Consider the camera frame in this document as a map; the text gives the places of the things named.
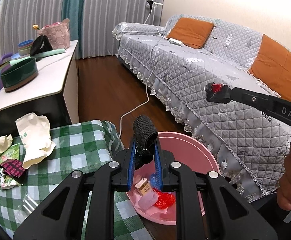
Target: orange cushion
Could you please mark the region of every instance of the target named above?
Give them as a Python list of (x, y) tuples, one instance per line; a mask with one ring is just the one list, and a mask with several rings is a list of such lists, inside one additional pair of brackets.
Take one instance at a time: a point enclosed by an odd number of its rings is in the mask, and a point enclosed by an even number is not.
[(167, 38), (182, 41), (184, 45), (194, 49), (201, 49), (213, 27), (214, 24), (210, 22), (191, 18), (180, 18)]
[(291, 52), (265, 34), (249, 72), (291, 102)]

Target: wall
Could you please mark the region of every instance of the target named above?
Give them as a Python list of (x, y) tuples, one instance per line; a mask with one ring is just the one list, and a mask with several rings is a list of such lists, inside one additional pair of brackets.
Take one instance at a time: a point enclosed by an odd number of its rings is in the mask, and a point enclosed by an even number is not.
[(248, 26), (291, 50), (291, 0), (164, 0), (161, 26), (182, 13)]

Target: white cable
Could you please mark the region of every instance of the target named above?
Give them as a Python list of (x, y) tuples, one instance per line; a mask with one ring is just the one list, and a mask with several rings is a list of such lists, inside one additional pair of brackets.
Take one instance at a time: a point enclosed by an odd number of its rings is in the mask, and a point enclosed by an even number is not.
[[(152, 52), (153, 52), (154, 48), (155, 48), (157, 45), (158, 45), (158, 42), (157, 42), (157, 44), (153, 47), (153, 49), (151, 50), (150, 58), (151, 58), (151, 55), (152, 55)], [(121, 134), (122, 134), (122, 119), (123, 119), (123, 117), (125, 117), (126, 115), (132, 113), (134, 110), (138, 109), (140, 106), (144, 106), (146, 103), (148, 103), (148, 102), (150, 101), (150, 99), (149, 99), (149, 94), (148, 94), (148, 82), (149, 82), (150, 77), (151, 77), (152, 74), (153, 74), (153, 71), (154, 71), (154, 64), (153, 64), (153, 68), (152, 68), (151, 74), (150, 74), (150, 76), (148, 77), (148, 79), (147, 79), (147, 81), (146, 81), (146, 83), (145, 83), (145, 93), (146, 93), (146, 97), (147, 97), (148, 100), (146, 100), (146, 102), (144, 102), (143, 104), (137, 106), (136, 108), (132, 109), (130, 112), (127, 112), (126, 114), (124, 114), (123, 116), (121, 116), (121, 118), (120, 118), (120, 133), (119, 133), (119, 137), (121, 137)]]
[(158, 29), (157, 26), (156, 26), (156, 28), (157, 28), (157, 31), (158, 31), (159, 35), (160, 35), (162, 38), (164, 38), (165, 40), (167, 40), (167, 38), (165, 38), (165, 37), (163, 37), (163, 36), (161, 35), (161, 33), (159, 32), (159, 29)]
[(149, 13), (149, 15), (148, 15), (148, 17), (146, 18), (146, 20), (145, 20), (145, 22), (144, 22), (144, 24), (148, 21), (148, 19), (149, 19), (149, 17), (150, 17), (150, 13)]

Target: green checkered tablecloth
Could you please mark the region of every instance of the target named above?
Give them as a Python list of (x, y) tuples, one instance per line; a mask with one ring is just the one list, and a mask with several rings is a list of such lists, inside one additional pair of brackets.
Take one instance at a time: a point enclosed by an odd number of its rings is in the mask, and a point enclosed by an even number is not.
[[(29, 168), (27, 182), (20, 187), (0, 190), (0, 225), (13, 237), (20, 225), (17, 207), (28, 193), (41, 202), (73, 170), (84, 173), (96, 171), (112, 160), (112, 153), (122, 150), (123, 144), (115, 126), (106, 121), (90, 121), (63, 126), (50, 131), (56, 147), (52, 154), (41, 163)], [(21, 160), (25, 155), (19, 137), (13, 144), (20, 143)], [(85, 234), (88, 206), (86, 209), (83, 233)], [(152, 240), (142, 221), (132, 207), (125, 193), (115, 193), (114, 239)]]

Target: metal screw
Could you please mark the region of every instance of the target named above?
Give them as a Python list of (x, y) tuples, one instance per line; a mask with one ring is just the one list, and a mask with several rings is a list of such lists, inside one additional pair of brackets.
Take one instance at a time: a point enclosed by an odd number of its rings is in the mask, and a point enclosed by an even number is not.
[(72, 172), (71, 176), (74, 177), (75, 179), (79, 178), (81, 176), (81, 171), (74, 171)]
[(119, 163), (116, 162), (116, 161), (114, 161), (114, 162), (110, 162), (110, 163), (109, 163), (109, 166), (110, 166), (110, 168), (116, 168), (116, 167), (119, 166)]
[(209, 176), (212, 179), (216, 179), (219, 176), (219, 174), (216, 171), (210, 171)]
[(173, 167), (173, 168), (180, 168), (181, 167), (181, 163), (179, 163), (179, 162), (172, 162), (171, 163), (171, 166)]

